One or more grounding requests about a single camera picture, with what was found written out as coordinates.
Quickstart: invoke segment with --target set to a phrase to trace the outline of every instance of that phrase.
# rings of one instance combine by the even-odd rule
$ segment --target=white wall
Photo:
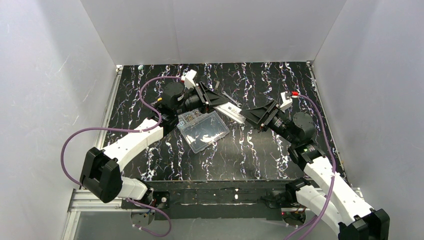
[[[346,0],[81,0],[115,64],[306,61]]]
[[[0,238],[57,240],[76,187],[63,174],[65,139],[100,124],[115,75],[80,1],[0,1]],[[66,165],[79,178],[95,132]]]
[[[319,51],[318,89],[349,180],[423,239],[424,1],[348,0]]]

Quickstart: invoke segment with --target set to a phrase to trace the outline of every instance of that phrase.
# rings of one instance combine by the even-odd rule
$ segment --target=clear plastic box
[[[178,116],[178,129],[196,154],[230,131],[216,111],[202,114],[198,110]]]

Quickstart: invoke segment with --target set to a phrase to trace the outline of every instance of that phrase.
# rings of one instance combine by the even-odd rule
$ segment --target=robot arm
[[[129,133],[102,150],[93,147],[87,152],[80,177],[85,188],[104,203],[115,198],[132,198],[150,204],[153,189],[140,179],[121,177],[121,170],[149,145],[170,133],[178,123],[178,115],[200,109],[202,113],[219,111],[239,124],[247,121],[262,132],[273,130],[291,143],[288,152],[293,162],[328,192],[333,176],[332,166],[313,140],[315,126],[312,117],[297,112],[290,119],[284,112],[292,105],[291,93],[281,93],[281,104],[273,100],[262,107],[241,110],[227,98],[210,91],[203,83],[195,83],[195,74],[190,71],[183,76],[181,80],[184,85],[171,82],[165,86],[162,100],[154,106],[162,115],[159,126],[147,132]],[[146,129],[158,120],[156,114],[152,113],[136,129]],[[303,178],[287,184],[285,195],[292,203],[298,202],[315,214],[321,212],[326,201]],[[335,175],[331,201],[322,219],[339,235],[339,239],[368,240],[369,236],[378,236],[376,239],[383,240],[388,236],[390,219],[386,212],[382,209],[375,211],[357,196],[338,173]]]

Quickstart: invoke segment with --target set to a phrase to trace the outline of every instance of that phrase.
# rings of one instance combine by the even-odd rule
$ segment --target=white connector
[[[291,96],[291,93],[289,91],[285,91],[285,92],[282,92],[280,94],[281,94],[282,103],[279,106],[279,109],[281,111],[284,111],[284,110],[286,110],[286,109],[288,109],[292,106],[292,103],[293,103],[292,97],[293,96]]]
[[[195,70],[188,71],[184,76],[181,77],[181,81],[184,82],[184,86],[188,89],[195,87],[195,81],[193,80],[197,72]]]

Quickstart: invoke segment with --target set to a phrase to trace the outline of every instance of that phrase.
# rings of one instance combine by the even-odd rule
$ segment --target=purple cable
[[[80,185],[81,187],[83,186],[81,184],[81,182],[77,181],[75,178],[73,178],[69,172],[66,170],[65,167],[65,162],[64,162],[64,156],[65,156],[65,149],[68,145],[68,143],[71,141],[72,138],[74,138],[76,135],[86,132],[86,131],[91,131],[91,130],[105,130],[105,131],[116,131],[116,132],[125,132],[125,133],[139,133],[139,130],[130,130],[130,129],[118,129],[118,128],[108,128],[108,127],[88,127],[88,128],[84,128],[81,129],[79,131],[74,132],[71,136],[69,136],[67,138],[67,140],[65,141],[65,143],[63,144],[62,147],[62,151],[60,152],[60,164],[62,165],[62,170],[65,173],[65,175],[67,176],[67,178],[69,178],[72,182]]]
[[[149,84],[149,83],[151,83],[151,82],[153,82],[153,81],[157,81],[157,80],[159,80],[159,79],[181,79],[181,77],[179,77],[179,76],[158,76],[158,77],[155,77],[155,78],[152,78],[152,79],[150,79],[150,80],[148,80],[141,88],[140,88],[140,91],[138,92],[138,94],[139,94],[139,98],[140,98],[140,101],[146,106],[146,107],[148,107],[150,110],[152,110],[153,112],[155,112],[156,114],[157,114],[157,116],[159,117],[159,121],[157,121],[157,123],[155,124],[155,125],[153,125],[153,126],[151,126],[151,127],[149,127],[149,128],[146,128],[146,129],[144,129],[143,131],[145,132],[145,131],[149,131],[149,130],[152,130],[152,129],[154,129],[154,128],[156,128],[157,126],[159,126],[159,124],[162,122],[162,115],[161,115],[161,113],[158,111],[158,110],[156,110],[154,107],[152,107],[150,104],[148,104],[147,102],[145,102],[144,100],[143,100],[143,96],[142,96],[142,92],[143,92],[143,90],[146,88],[146,86]]]
[[[300,230],[306,228],[307,226],[310,226],[312,224],[312,222],[314,222],[316,219],[317,219],[317,216],[313,216],[306,224],[303,224],[298,229],[296,229],[296,231],[300,231]]]
[[[150,106],[148,103],[146,103],[144,100],[143,100],[143,97],[142,97],[142,92],[143,92],[143,90],[146,88],[146,86],[149,84],[149,83],[151,83],[151,82],[153,82],[153,81],[155,81],[155,80],[158,80],[158,79],[181,79],[181,77],[178,77],[178,76],[158,76],[158,77],[155,77],[155,78],[153,78],[153,79],[150,79],[150,80],[148,80],[145,84],[143,84],[143,86],[140,88],[140,91],[139,91],[139,98],[140,98],[140,100],[141,100],[141,102],[146,106],[146,107],[148,107],[149,109],[151,109],[153,112],[155,112],[157,115],[158,115],[158,117],[159,117],[159,121],[157,121],[157,123],[154,125],[154,126],[151,126],[151,127],[148,127],[148,128],[146,128],[146,129],[143,129],[143,130],[133,130],[133,129],[121,129],[121,128],[110,128],[110,127],[88,127],[88,128],[84,128],[84,129],[81,129],[81,130],[78,130],[78,131],[76,131],[76,132],[74,132],[71,136],[69,136],[68,138],[67,138],[67,140],[65,141],[65,143],[63,144],[63,146],[62,146],[62,151],[60,152],[60,165],[62,166],[62,170],[63,170],[63,172],[65,173],[65,175],[67,176],[67,178],[69,178],[72,182],[74,182],[75,184],[78,184],[78,185],[80,185],[81,187],[83,187],[83,185],[81,184],[81,182],[79,182],[78,180],[76,180],[75,178],[73,178],[70,174],[69,174],[69,172],[68,172],[68,170],[66,169],[66,167],[65,167],[65,149],[66,149],[66,147],[67,147],[67,145],[68,145],[68,143],[71,141],[71,139],[73,139],[76,135],[78,135],[78,134],[80,134],[80,133],[83,133],[83,132],[87,132],[87,131],[92,131],[92,130],[102,130],[102,131],[115,131],[115,132],[123,132],[123,133],[140,133],[140,132],[146,132],[146,131],[149,131],[149,130],[152,130],[152,129],[154,129],[154,128],[156,128],[157,126],[159,126],[159,124],[161,124],[161,122],[162,122],[162,115],[161,115],[161,113],[159,112],[159,111],[157,111],[154,107],[152,107],[152,106]],[[159,209],[157,209],[156,207],[154,207],[154,206],[149,206],[149,205],[146,205],[146,204],[142,204],[142,203],[139,203],[139,202],[136,202],[136,201],[134,201],[134,200],[131,200],[131,199],[129,199],[129,198],[127,198],[126,199],[128,202],[130,202],[130,203],[133,203],[133,204],[136,204],[136,205],[139,205],[139,206],[141,206],[141,207],[145,207],[145,208],[149,208],[149,209],[153,209],[153,210],[155,210],[155,211],[157,211],[158,213],[160,213],[160,214],[162,214],[166,219],[168,219],[168,221],[169,221],[169,230],[165,233],[165,234],[158,234],[158,233],[156,233],[156,232],[153,232],[153,231],[151,231],[151,230],[149,230],[149,229],[147,229],[147,228],[143,228],[146,232],[148,232],[149,234],[151,234],[151,235],[154,235],[154,236],[156,236],[156,237],[165,237],[166,235],[168,235],[169,233],[170,233],[170,231],[171,231],[171,219],[170,219],[170,217],[165,213],[165,212],[163,212],[162,210],[159,210]]]
[[[130,202],[130,203],[136,205],[136,206],[143,207],[143,208],[149,208],[151,210],[155,210],[156,212],[162,214],[168,220],[168,223],[169,223],[169,229],[164,234],[159,234],[159,233],[156,233],[156,232],[154,232],[154,231],[152,231],[150,229],[144,228],[144,227],[142,227],[140,225],[133,224],[135,227],[137,227],[137,228],[139,228],[141,230],[144,230],[144,231],[148,232],[149,234],[151,234],[153,236],[156,236],[156,237],[159,237],[159,238],[165,237],[166,235],[168,235],[171,232],[171,229],[172,229],[171,219],[170,219],[170,217],[164,211],[162,211],[162,210],[160,210],[160,209],[158,209],[158,208],[156,208],[154,206],[149,206],[149,205],[146,205],[146,204],[143,204],[143,203],[134,201],[134,200],[132,200],[130,198],[126,198],[125,200],[127,202]]]
[[[320,110],[318,109],[318,107],[314,103],[314,101],[312,101],[309,97],[307,97],[305,95],[302,95],[302,94],[299,94],[298,97],[304,98],[304,99],[308,100],[312,104],[313,108],[316,111],[316,114],[318,115],[319,123],[321,124],[322,133],[323,133],[324,139],[325,139],[325,145],[327,146],[327,149],[328,149],[328,152],[329,152],[330,158],[331,158],[332,173],[335,174],[336,173],[336,160],[334,159],[333,152],[331,150],[329,141],[327,139],[326,129],[325,129],[325,126],[324,126],[324,121],[323,121],[323,117],[321,116]],[[324,203],[324,206],[322,207],[321,212],[319,213],[319,215],[317,216],[316,219],[311,219],[309,221],[309,222],[312,222],[313,221],[312,225],[310,226],[310,228],[302,236],[299,237],[299,240],[303,240],[309,233],[312,232],[312,230],[315,228],[315,226],[318,224],[318,222],[321,220],[321,218],[323,217],[324,213],[326,212],[327,207],[329,206],[329,203],[330,203],[331,195],[333,193],[334,181],[335,181],[335,177],[332,176],[331,177],[330,187],[328,189],[328,194],[327,194],[327,197],[325,199],[325,203]],[[286,236],[284,238],[284,240],[288,240],[290,237],[292,237],[293,235],[295,235],[297,232],[299,232],[300,230],[302,230],[304,227],[308,226],[309,225],[309,222],[308,222],[307,225],[304,225],[304,226],[296,229],[292,233],[290,233],[288,236]]]
[[[300,229],[302,230],[302,229],[306,228],[307,226],[311,225],[312,222],[316,218],[317,218],[317,216],[313,216],[306,224],[303,224],[302,226],[300,226]],[[273,221],[261,220],[261,222],[264,222],[264,223],[267,223],[267,224],[274,224],[274,225],[278,225],[278,226],[283,226],[283,227],[289,227],[290,226],[290,227],[295,228],[292,225],[287,225],[287,224],[284,224],[284,223],[278,223],[278,222],[273,222]]]

